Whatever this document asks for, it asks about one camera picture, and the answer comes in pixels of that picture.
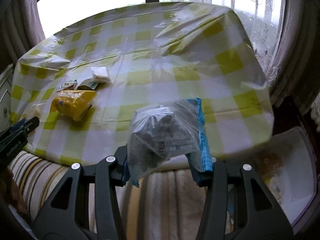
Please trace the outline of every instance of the checkered tablecloth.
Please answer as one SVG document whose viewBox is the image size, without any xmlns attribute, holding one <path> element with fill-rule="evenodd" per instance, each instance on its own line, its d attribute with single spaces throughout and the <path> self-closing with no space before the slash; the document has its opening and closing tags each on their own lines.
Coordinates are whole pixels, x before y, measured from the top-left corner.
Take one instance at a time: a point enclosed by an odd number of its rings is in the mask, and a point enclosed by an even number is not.
<svg viewBox="0 0 320 240">
<path fill-rule="evenodd" d="M 112 85 L 98 88 L 79 122 L 50 112 L 57 87 L 106 66 Z M 40 126 L 27 151 L 63 164 L 97 163 L 126 144 L 133 111 L 179 98 L 201 98 L 212 155 L 255 149 L 272 133 L 268 85 L 250 41 L 229 8 L 151 3 L 106 11 L 44 40 L 17 63 L 11 121 L 38 105 Z"/>
</svg>

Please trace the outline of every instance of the yellow and white checkered tablecloth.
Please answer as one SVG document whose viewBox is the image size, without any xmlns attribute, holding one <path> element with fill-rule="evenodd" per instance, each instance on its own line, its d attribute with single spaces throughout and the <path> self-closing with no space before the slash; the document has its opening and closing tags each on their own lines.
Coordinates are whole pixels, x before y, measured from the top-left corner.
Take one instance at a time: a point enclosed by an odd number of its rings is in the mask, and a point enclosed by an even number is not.
<svg viewBox="0 0 320 240">
<path fill-rule="evenodd" d="M 106 66 L 101 86 L 79 122 L 50 112 L 57 87 Z M 198 3 L 150 3 L 77 22 L 18 61 L 11 121 L 40 104 L 40 126 L 27 151 L 63 163 L 97 163 L 126 144 L 133 111 L 179 98 L 202 99 L 212 155 L 227 159 L 267 142 L 273 112 L 265 76 L 236 14 Z"/>
</svg>

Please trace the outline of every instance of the screw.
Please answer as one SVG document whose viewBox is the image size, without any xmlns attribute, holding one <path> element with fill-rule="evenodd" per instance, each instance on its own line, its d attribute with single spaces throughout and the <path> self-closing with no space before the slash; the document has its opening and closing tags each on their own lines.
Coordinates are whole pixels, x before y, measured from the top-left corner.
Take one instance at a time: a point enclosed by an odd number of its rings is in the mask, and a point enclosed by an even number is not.
<svg viewBox="0 0 320 240">
<path fill-rule="evenodd" d="M 107 158 L 106 158 L 106 161 L 108 162 L 108 163 L 112 163 L 112 162 L 114 162 L 116 160 L 116 157 L 114 157 L 114 156 L 108 156 Z"/>
<path fill-rule="evenodd" d="M 245 171 L 251 171 L 252 167 L 251 167 L 251 165 L 249 165 L 249 164 L 244 164 L 244 165 L 243 165 L 243 169 L 244 169 Z"/>
<path fill-rule="evenodd" d="M 73 170 L 77 170 L 77 169 L 80 168 L 80 164 L 79 164 L 79 163 L 74 163 L 74 164 L 72 164 L 71 168 L 72 168 Z"/>
</svg>

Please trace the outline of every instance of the human hand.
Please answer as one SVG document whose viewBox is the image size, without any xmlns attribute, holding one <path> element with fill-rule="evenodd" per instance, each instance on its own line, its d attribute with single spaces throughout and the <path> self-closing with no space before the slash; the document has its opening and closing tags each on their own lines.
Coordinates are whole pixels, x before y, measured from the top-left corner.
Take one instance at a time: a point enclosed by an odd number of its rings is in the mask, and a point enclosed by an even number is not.
<svg viewBox="0 0 320 240">
<path fill-rule="evenodd" d="M 0 194 L 7 204 L 11 204 L 20 214 L 27 215 L 28 209 L 25 204 L 17 183 L 13 179 L 13 172 L 7 166 L 0 171 Z"/>
</svg>

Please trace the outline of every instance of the food item in bag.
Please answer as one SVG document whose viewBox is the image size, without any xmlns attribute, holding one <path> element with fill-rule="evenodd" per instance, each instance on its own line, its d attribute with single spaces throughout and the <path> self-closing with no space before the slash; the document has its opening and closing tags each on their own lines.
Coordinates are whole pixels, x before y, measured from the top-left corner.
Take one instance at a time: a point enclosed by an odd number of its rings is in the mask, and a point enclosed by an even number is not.
<svg viewBox="0 0 320 240">
<path fill-rule="evenodd" d="M 26 119 L 31 119 L 32 117 L 38 117 L 40 119 L 43 108 L 44 108 L 44 103 L 42 104 L 32 104 L 30 106 L 28 106 L 25 110 L 24 110 L 24 114 L 26 115 Z"/>
<path fill-rule="evenodd" d="M 186 154 L 198 171 L 212 171 L 209 145 L 204 131 L 201 99 L 179 99 L 137 109 L 128 140 L 128 168 L 132 183 L 154 171 L 164 161 Z"/>
<path fill-rule="evenodd" d="M 255 170 L 260 176 L 264 176 L 269 172 L 273 172 L 283 167 L 283 160 L 275 153 L 262 151 L 253 157 L 255 161 Z"/>
<path fill-rule="evenodd" d="M 77 84 L 78 84 L 77 80 L 71 80 L 68 82 L 64 82 L 62 85 L 60 85 L 58 87 L 57 92 L 60 92 L 62 90 L 73 90 L 73 89 L 75 89 Z"/>
<path fill-rule="evenodd" d="M 110 75 L 106 67 L 92 67 L 91 72 L 94 82 L 111 83 Z"/>
<path fill-rule="evenodd" d="M 79 121 L 91 107 L 91 101 L 96 95 L 97 92 L 86 90 L 65 90 L 58 92 L 51 103 L 50 111 L 59 111 L 61 114 Z"/>
<path fill-rule="evenodd" d="M 92 78 L 82 81 L 77 87 L 77 90 L 91 90 L 94 91 L 99 83 L 92 80 Z"/>
<path fill-rule="evenodd" d="M 278 203 L 281 204 L 285 188 L 279 176 L 277 174 L 267 174 L 262 179 Z"/>
</svg>

